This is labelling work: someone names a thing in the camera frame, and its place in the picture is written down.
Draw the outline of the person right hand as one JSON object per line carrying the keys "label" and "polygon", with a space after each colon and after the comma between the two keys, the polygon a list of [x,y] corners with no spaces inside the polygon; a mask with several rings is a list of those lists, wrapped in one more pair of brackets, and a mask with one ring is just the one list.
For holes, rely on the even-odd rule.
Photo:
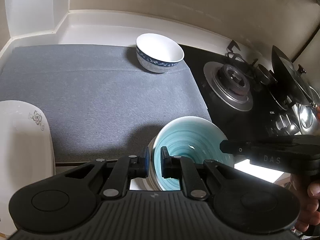
{"label": "person right hand", "polygon": [[292,187],[290,191],[300,201],[300,214],[295,228],[300,232],[306,232],[309,226],[319,225],[319,181],[311,183],[308,187],[295,174],[290,175]]}

